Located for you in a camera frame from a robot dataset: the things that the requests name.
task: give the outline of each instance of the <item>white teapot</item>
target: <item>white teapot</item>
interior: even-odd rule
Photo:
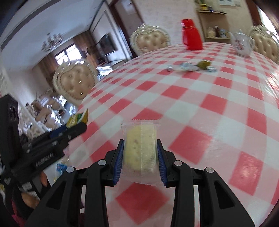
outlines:
[[[255,40],[245,35],[241,29],[239,29],[239,32],[230,32],[230,36],[237,54],[243,57],[249,57],[255,47]]]

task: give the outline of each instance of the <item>wall shelf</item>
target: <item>wall shelf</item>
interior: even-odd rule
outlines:
[[[230,43],[230,36],[228,36],[227,38],[221,38],[208,37],[207,35],[208,27],[214,28],[215,26],[218,26],[219,29],[225,29],[226,31],[229,31],[230,27],[226,17],[226,13],[197,10],[197,14],[201,23],[201,28],[203,30],[203,37],[205,41]]]
[[[221,12],[212,12],[212,11],[199,11],[199,13],[204,13],[204,14],[221,14],[221,15],[226,15],[226,13],[221,13]]]
[[[230,38],[222,38],[222,37],[205,37],[206,39],[230,39]]]

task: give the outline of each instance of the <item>bottle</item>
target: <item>bottle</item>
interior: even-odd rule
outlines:
[[[202,50],[203,43],[199,31],[191,19],[183,19],[182,25],[182,38],[183,43],[186,45],[187,50]]]
[[[185,28],[186,27],[194,27],[194,22],[192,19],[183,19],[181,20],[181,26],[182,26],[182,42],[187,46],[187,39],[185,35]]]
[[[220,38],[219,27],[215,26],[216,37]]]

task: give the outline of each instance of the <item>metal screw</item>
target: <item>metal screw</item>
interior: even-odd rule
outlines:
[[[182,161],[176,160],[176,161],[174,161],[174,164],[176,166],[181,166],[182,165]]]
[[[74,167],[70,166],[66,169],[67,172],[73,172],[74,171]]]
[[[105,165],[107,163],[107,161],[106,160],[100,160],[100,161],[98,161],[98,164],[99,165]]]
[[[207,168],[206,168],[206,171],[207,171],[208,173],[213,173],[213,172],[214,172],[214,169],[213,169],[212,167],[207,167]]]

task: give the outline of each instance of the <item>upholstered dining chair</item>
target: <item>upholstered dining chair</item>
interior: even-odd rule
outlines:
[[[97,83],[97,75],[98,71],[86,59],[63,62],[53,76],[53,86],[78,107]]]
[[[130,37],[130,44],[138,56],[170,45],[168,33],[158,27],[142,24]]]
[[[249,35],[255,40],[254,51],[279,63],[279,40],[264,26],[252,26]]]

